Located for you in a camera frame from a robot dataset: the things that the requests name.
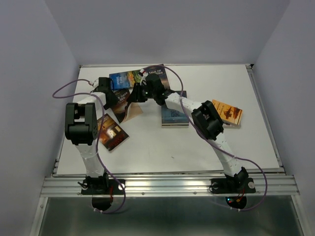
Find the Three Days to See book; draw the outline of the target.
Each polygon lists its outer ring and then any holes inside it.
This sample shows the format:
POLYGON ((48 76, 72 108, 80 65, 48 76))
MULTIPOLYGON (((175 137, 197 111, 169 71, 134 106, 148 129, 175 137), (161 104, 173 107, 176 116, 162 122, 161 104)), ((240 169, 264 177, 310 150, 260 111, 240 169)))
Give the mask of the Three Days to See book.
POLYGON ((119 123, 124 123, 143 113, 141 107, 137 103, 128 103, 130 96, 128 89, 115 91, 114 94, 119 102, 112 108, 112 111, 119 123))

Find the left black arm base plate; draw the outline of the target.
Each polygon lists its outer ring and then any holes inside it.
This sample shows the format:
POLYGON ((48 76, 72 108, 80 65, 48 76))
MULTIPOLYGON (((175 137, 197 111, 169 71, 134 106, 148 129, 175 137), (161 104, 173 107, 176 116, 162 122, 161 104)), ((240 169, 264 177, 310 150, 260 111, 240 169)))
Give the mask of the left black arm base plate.
POLYGON ((81 189, 81 195, 123 195, 121 186, 114 180, 109 179, 107 186, 88 187, 81 189))

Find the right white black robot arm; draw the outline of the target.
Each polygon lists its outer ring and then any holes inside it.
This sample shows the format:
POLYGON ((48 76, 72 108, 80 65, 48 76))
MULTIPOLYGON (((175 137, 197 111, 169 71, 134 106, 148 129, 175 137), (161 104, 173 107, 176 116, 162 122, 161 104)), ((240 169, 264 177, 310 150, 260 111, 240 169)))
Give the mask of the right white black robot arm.
POLYGON ((183 96, 183 90, 176 92, 166 89, 156 74, 151 74, 135 83, 127 99, 131 102, 146 102, 153 99, 158 105, 184 113, 197 134, 207 141, 215 151, 226 176, 226 186, 232 192, 247 186, 248 172, 232 154, 223 133, 223 121, 209 100, 200 103, 183 96))

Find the Nineteen Eighty-Four blue book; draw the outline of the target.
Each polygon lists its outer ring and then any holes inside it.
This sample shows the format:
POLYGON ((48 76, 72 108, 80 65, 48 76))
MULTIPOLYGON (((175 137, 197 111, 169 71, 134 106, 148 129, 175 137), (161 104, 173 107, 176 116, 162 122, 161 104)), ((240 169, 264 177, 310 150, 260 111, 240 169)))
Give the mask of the Nineteen Eighty-Four blue book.
POLYGON ((189 120, 183 113, 183 109, 180 104, 180 91, 176 91, 178 96, 171 94, 171 98, 168 99, 161 107, 161 124, 167 123, 188 123, 189 120))

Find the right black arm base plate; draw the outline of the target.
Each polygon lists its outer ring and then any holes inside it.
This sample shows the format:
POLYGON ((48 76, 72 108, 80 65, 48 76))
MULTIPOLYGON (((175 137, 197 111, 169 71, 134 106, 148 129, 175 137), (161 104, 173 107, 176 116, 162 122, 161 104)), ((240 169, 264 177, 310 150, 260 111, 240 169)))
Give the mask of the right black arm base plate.
POLYGON ((227 178, 210 179, 209 190, 213 194, 238 194, 238 193, 255 193, 255 184, 252 178, 247 178, 240 184, 236 184, 227 178))

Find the orange Huckleberry Finn book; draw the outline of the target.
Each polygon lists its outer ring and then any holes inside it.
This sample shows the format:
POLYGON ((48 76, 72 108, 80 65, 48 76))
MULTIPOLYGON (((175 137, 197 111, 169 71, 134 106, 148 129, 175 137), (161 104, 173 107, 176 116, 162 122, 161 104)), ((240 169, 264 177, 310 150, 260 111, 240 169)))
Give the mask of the orange Huckleberry Finn book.
POLYGON ((212 104, 214 105, 216 111, 218 112, 220 118, 222 119, 223 126, 225 128, 241 127, 241 118, 243 114, 242 109, 217 100, 212 100, 212 104))

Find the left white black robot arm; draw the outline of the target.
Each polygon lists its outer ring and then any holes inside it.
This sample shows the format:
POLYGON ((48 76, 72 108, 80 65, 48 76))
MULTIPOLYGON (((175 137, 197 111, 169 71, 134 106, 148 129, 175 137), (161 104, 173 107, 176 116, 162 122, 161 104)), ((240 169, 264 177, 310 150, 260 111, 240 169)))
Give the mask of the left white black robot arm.
POLYGON ((67 103, 65 107, 65 137, 77 148, 86 168, 85 179, 78 183, 83 195, 103 195, 110 190, 108 173, 97 157, 96 112, 118 102, 112 88, 110 78, 100 77, 92 92, 95 96, 88 96, 79 103, 67 103))

